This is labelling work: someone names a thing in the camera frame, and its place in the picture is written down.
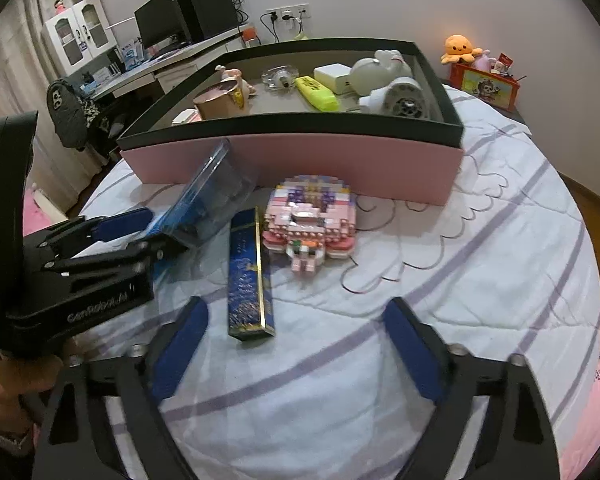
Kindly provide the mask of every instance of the computer monitor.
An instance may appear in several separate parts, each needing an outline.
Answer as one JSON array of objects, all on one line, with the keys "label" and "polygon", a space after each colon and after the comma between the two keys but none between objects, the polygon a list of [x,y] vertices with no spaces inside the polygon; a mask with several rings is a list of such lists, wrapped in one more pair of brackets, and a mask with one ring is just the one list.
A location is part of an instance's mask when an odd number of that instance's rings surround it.
[{"label": "computer monitor", "polygon": [[174,34],[184,39],[178,10],[172,0],[149,0],[136,10],[136,23],[145,48]]}]

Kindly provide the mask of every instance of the orange octopus plush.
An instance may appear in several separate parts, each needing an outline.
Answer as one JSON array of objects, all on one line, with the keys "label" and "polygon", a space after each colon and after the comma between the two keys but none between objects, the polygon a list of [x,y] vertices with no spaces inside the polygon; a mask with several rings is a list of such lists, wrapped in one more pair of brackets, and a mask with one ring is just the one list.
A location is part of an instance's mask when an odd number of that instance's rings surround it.
[{"label": "orange octopus plush", "polygon": [[461,59],[467,63],[473,63],[474,56],[480,56],[480,54],[482,54],[482,49],[474,48],[471,41],[464,36],[449,36],[445,41],[445,55],[440,61],[443,65],[457,63]]}]

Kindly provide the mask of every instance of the cartoon picture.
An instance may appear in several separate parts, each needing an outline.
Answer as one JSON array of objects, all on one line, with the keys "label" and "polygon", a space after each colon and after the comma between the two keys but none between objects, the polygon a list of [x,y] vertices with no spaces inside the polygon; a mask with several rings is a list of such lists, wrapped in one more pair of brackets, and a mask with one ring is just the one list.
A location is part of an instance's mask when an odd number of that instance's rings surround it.
[{"label": "cartoon picture", "polygon": [[500,92],[500,87],[496,86],[491,79],[483,78],[478,81],[478,88],[474,89],[474,94],[481,99],[493,101]]},{"label": "cartoon picture", "polygon": [[468,94],[475,95],[490,104],[502,108],[509,107],[511,86],[501,83],[497,79],[487,77],[484,73],[466,70],[464,72],[461,90]]}]

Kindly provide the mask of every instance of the sleeve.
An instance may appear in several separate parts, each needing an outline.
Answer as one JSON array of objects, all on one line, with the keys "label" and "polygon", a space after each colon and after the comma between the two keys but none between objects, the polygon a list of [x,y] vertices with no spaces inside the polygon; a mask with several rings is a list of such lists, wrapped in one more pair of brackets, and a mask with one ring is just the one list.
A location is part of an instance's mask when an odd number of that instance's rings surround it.
[{"label": "sleeve", "polygon": [[30,432],[19,441],[0,435],[0,480],[30,480],[33,444]]}]

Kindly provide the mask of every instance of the toy figurine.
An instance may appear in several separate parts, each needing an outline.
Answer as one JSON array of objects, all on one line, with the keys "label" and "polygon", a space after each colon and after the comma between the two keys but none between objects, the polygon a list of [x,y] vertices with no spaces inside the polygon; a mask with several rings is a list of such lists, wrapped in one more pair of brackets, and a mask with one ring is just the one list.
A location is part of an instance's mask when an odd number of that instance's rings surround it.
[{"label": "toy figurine", "polygon": [[477,70],[481,70],[482,72],[490,72],[493,67],[493,64],[497,61],[497,59],[495,59],[494,57],[489,57],[490,53],[490,50],[483,50],[482,54],[475,58],[474,68]]},{"label": "toy figurine", "polygon": [[60,14],[61,12],[66,11],[66,7],[64,6],[64,0],[55,0],[54,7],[56,9],[56,14]]},{"label": "toy figurine", "polygon": [[325,256],[347,258],[356,244],[355,196],[332,176],[299,175],[271,193],[264,246],[291,258],[293,272],[314,274]]},{"label": "toy figurine", "polygon": [[239,79],[240,87],[242,88],[243,95],[248,96],[248,97],[251,97],[252,95],[256,95],[257,90],[256,90],[255,86],[250,85],[244,79],[242,79],[242,72],[240,70],[238,70],[237,68],[226,69],[224,66],[218,65],[218,66],[216,66],[216,70],[218,72],[220,72],[220,78],[222,81],[224,81],[225,79],[227,79],[229,77],[235,77],[235,78]]},{"label": "toy figurine", "polygon": [[482,54],[481,48],[474,48],[464,36],[449,36],[445,41],[445,53],[440,59],[443,65],[447,63],[457,63],[462,60],[467,63],[473,63],[474,56]]}]

